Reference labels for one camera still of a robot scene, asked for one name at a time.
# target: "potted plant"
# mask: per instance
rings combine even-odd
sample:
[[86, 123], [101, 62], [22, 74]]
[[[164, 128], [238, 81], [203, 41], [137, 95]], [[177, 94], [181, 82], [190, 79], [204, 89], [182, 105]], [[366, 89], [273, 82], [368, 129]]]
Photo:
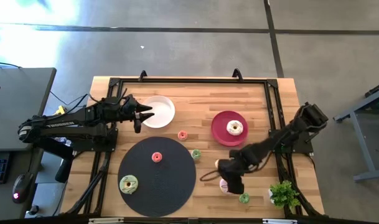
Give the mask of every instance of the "potted plant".
[[300, 205], [300, 201], [296, 198], [299, 193], [292, 189], [291, 182], [288, 180], [284, 180], [281, 184], [271, 185], [268, 193], [271, 202], [277, 208], [283, 208], [285, 205], [293, 208], [296, 205]]

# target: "gray desk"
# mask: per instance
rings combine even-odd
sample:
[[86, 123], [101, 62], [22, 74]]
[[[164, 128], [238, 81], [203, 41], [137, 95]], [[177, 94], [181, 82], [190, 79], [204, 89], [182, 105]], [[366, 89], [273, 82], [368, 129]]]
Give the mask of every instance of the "gray desk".
[[[0, 69], [0, 75], [22, 75], [23, 77], [35, 78], [37, 81], [21, 83], [21, 85], [30, 85], [30, 91], [26, 94], [27, 99], [26, 107], [35, 108], [38, 110], [38, 114], [44, 112], [45, 104], [54, 81], [56, 69], [54, 68], [3, 68]], [[9, 105], [4, 110], [19, 112], [19, 109], [15, 105]], [[17, 134], [11, 136], [11, 138], [18, 138]], [[12, 202], [12, 187], [17, 176], [25, 173], [29, 169], [30, 157], [32, 157], [32, 164], [30, 171], [35, 175], [39, 170], [39, 164], [42, 158], [41, 149], [29, 149], [27, 151], [16, 151], [11, 153], [11, 166], [9, 168], [9, 175], [5, 184], [0, 184], [0, 220], [23, 218], [25, 212], [32, 205], [32, 198], [35, 192], [35, 182], [33, 181], [30, 187], [29, 198], [21, 204]]]

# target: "pink donut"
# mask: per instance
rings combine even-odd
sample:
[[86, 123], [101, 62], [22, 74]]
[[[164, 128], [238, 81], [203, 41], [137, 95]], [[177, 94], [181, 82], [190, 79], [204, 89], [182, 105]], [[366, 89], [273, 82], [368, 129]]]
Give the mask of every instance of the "pink donut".
[[188, 138], [188, 133], [186, 131], [178, 132], [178, 139], [181, 141], [186, 140]]
[[162, 160], [162, 154], [160, 152], [155, 152], [153, 155], [152, 155], [152, 160], [153, 162], [160, 162]]

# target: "wooden table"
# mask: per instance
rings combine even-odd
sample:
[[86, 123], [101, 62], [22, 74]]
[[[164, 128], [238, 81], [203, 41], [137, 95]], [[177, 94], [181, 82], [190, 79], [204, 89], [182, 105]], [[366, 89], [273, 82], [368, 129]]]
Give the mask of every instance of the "wooden table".
[[[94, 98], [100, 99], [106, 96], [109, 79], [110, 77], [94, 77], [90, 92]], [[294, 86], [294, 80], [291, 78], [279, 78], [278, 84], [284, 118], [288, 123], [293, 119], [295, 112], [299, 108], [296, 87]], [[267, 138], [270, 125], [263, 85], [239, 85], [236, 83], [125, 83], [124, 87], [128, 88], [127, 94], [132, 93], [139, 102], [143, 102], [146, 98], [154, 95], [163, 95], [170, 98], [175, 105], [175, 116], [168, 126], [161, 129], [151, 129], [143, 125], [139, 134], [134, 133], [133, 123], [131, 122], [118, 124], [119, 137], [116, 151], [112, 153], [108, 171], [102, 217], [141, 216], [131, 210], [120, 196], [117, 175], [121, 160], [126, 152], [138, 141], [150, 136], [164, 136], [179, 141], [177, 133], [180, 130], [186, 130], [189, 137], [186, 141], [179, 142], [188, 150], [200, 149], [202, 158], [196, 162], [197, 180], [192, 196], [181, 209], [168, 215], [168, 217], [284, 217], [283, 210], [274, 208], [274, 205], [269, 201], [268, 195], [269, 186], [279, 182], [274, 156], [271, 156], [263, 170], [246, 174], [243, 178], [245, 192], [250, 195], [248, 204], [240, 203], [237, 195], [223, 194], [218, 186], [219, 179], [210, 182], [199, 181], [200, 176], [215, 169], [214, 162], [216, 159], [228, 158], [229, 147], [224, 147], [217, 143], [210, 131], [212, 119], [220, 111], [234, 110], [247, 120], [249, 134], [246, 144], [259, 142]], [[74, 160], [61, 212], [66, 212], [71, 208], [87, 187], [93, 157], [93, 152], [84, 152]], [[294, 154], [293, 163], [299, 188], [314, 208], [323, 213], [324, 209], [312, 162], [306, 156]], [[98, 188], [94, 191], [91, 209], [94, 209], [97, 197]]]

